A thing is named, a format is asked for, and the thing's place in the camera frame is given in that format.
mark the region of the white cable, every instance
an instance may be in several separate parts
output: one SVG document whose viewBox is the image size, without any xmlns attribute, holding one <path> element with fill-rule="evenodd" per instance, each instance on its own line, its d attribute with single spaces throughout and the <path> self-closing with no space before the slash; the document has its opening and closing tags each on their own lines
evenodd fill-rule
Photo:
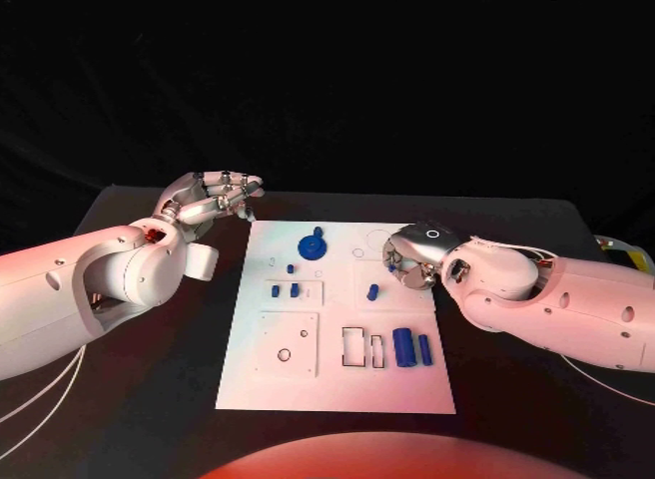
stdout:
<svg viewBox="0 0 655 479">
<path fill-rule="evenodd" d="M 485 242 L 488 244 L 494 244 L 495 246 L 512 247 L 515 249 L 525 249 L 534 252 L 544 252 L 546 254 L 550 254 L 553 257 L 560 257 L 553 251 L 548 251 L 547 249 L 541 249 L 540 247 L 522 246 L 521 244 L 507 244 L 505 242 L 491 241 L 489 239 L 484 239 L 479 237 L 471 237 L 471 239 Z"/>
<path fill-rule="evenodd" d="M 29 438 L 35 435 L 36 431 L 39 431 L 42 426 L 46 424 L 46 422 L 51 419 L 51 416 L 54 415 L 58 408 L 61 407 L 61 404 L 64 403 L 65 396 L 68 396 L 68 393 L 71 392 L 71 388 L 72 388 L 72 384 L 75 382 L 75 379 L 78 378 L 80 367 L 82 366 L 82 359 L 85 358 L 85 349 L 87 349 L 87 345 L 84 345 L 80 349 L 80 352 L 78 352 L 80 360 L 78 360 L 78 367 L 75 368 L 75 374 L 72 375 L 71 382 L 69 382 L 68 387 L 65 389 L 64 395 L 61 396 L 61 399 L 58 400 L 56 405 L 54 406 L 54 409 L 51 410 L 48 416 L 44 418 L 44 421 L 35 427 L 32 432 L 25 436 L 25 439 L 22 439 L 22 441 L 0 455 L 0 460 L 3 460 L 6 458 L 6 456 L 9 456 L 13 453 L 13 451 L 25 444 L 25 442 L 28 442 Z"/>
<path fill-rule="evenodd" d="M 609 386 L 605 382 L 599 381 L 570 360 L 569 358 L 560 354 L 563 359 L 569 362 L 570 366 L 597 384 L 600 384 L 603 387 L 606 387 L 610 391 L 616 392 L 618 394 L 622 394 L 625 397 L 629 399 L 634 399 L 635 401 L 642 402 L 644 404 L 648 404 L 649 406 L 655 406 L 655 402 L 647 401 L 645 399 L 638 398 L 636 396 L 632 396 L 626 392 L 622 392 L 619 389 L 615 389 L 612 386 Z"/>
<path fill-rule="evenodd" d="M 75 354 L 75 357 L 72 358 L 71 363 L 68 364 L 67 368 L 64 369 L 64 372 L 59 374 L 59 376 L 54 379 L 54 382 L 38 392 L 35 397 L 20 406 L 18 409 L 15 409 L 13 412 L 6 414 L 0 418 L 0 423 L 5 422 L 7 419 L 10 419 L 51 390 L 51 388 L 58 384 L 58 381 L 64 378 L 64 376 L 68 374 L 68 371 L 71 370 L 72 366 L 75 365 L 75 362 L 78 362 L 78 359 L 82 355 L 82 349 L 80 349 L 78 353 Z"/>
</svg>

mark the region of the blue toy piece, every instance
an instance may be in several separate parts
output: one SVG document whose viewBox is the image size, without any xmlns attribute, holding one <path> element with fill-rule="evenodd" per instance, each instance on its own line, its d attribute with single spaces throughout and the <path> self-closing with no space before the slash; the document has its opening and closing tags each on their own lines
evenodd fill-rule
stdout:
<svg viewBox="0 0 655 479">
<path fill-rule="evenodd" d="M 323 240 L 323 229 L 316 227 L 313 235 L 305 237 L 299 243 L 299 253 L 305 259 L 315 261 L 320 259 L 328 252 L 328 243 Z"/>
<path fill-rule="evenodd" d="M 377 284 L 374 284 L 371 287 L 370 287 L 370 293 L 367 294 L 367 298 L 371 300 L 371 301 L 375 301 L 377 300 L 377 294 L 380 293 L 380 286 Z"/>
<path fill-rule="evenodd" d="M 432 352 L 430 352 L 430 341 L 427 340 L 427 334 L 421 334 L 417 337 L 420 341 L 420 356 L 423 356 L 423 364 L 432 366 Z"/>
<path fill-rule="evenodd" d="M 413 347 L 413 334 L 407 327 L 394 330 L 396 364 L 398 367 L 417 365 L 416 348 Z"/>
</svg>

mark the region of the dark table surface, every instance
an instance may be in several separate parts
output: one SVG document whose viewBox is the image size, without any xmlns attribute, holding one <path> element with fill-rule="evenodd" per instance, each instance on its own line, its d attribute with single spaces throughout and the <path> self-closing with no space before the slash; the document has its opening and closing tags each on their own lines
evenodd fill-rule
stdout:
<svg viewBox="0 0 655 479">
<path fill-rule="evenodd" d="M 160 192 L 108 188 L 78 234 L 147 217 Z M 436 219 L 492 240 L 605 260 L 579 211 L 564 201 L 267 193 L 256 209 L 260 220 Z M 472 326 L 439 287 L 456 415 L 218 411 L 250 230 L 237 218 L 218 220 L 201 241 L 221 251 L 212 282 L 185 278 L 172 300 L 90 344 L 64 406 L 0 463 L 0 477 L 189 478 L 296 439 L 380 430 L 492 443 L 595 477 L 655 477 L 655 408 L 590 382 L 559 355 Z M 68 361 L 0 382 L 0 415 L 51 382 Z M 38 424 L 64 387 L 0 426 L 0 453 Z"/>
</svg>

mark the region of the white board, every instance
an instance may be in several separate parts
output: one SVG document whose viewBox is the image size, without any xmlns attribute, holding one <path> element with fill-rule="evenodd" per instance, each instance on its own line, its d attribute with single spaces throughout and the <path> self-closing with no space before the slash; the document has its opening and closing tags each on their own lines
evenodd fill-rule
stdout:
<svg viewBox="0 0 655 479">
<path fill-rule="evenodd" d="M 220 409 L 456 413 L 432 292 L 406 288 L 381 263 L 384 242 L 404 226 L 254 222 Z M 299 241 L 316 227 L 325 230 L 328 254 L 309 261 L 299 254 Z M 295 282 L 299 297 L 290 295 Z M 380 295 L 370 301 L 374 283 Z M 274 284 L 280 297 L 273 297 Z M 345 327 L 364 328 L 365 367 L 342 365 Z M 398 327 L 413 331 L 416 367 L 396 365 L 391 332 Z M 429 336 L 432 366 L 421 364 L 420 334 Z M 384 368 L 372 367 L 372 335 L 381 335 Z"/>
</svg>

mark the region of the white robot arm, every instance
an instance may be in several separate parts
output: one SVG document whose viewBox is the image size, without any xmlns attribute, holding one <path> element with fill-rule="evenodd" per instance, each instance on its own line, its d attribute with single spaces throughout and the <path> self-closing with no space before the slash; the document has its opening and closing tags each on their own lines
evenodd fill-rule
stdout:
<svg viewBox="0 0 655 479">
<path fill-rule="evenodd" d="M 505 331 L 590 364 L 655 372 L 655 276 L 538 248 L 463 241 L 433 223 L 391 236 L 384 265 L 416 289 L 432 287 L 439 274 L 481 329 Z"/>
<path fill-rule="evenodd" d="M 250 221 L 263 180 L 183 175 L 152 218 L 0 256 L 0 380 L 36 369 L 173 296 L 183 275 L 209 281 L 218 251 L 192 242 L 215 218 Z"/>
</svg>

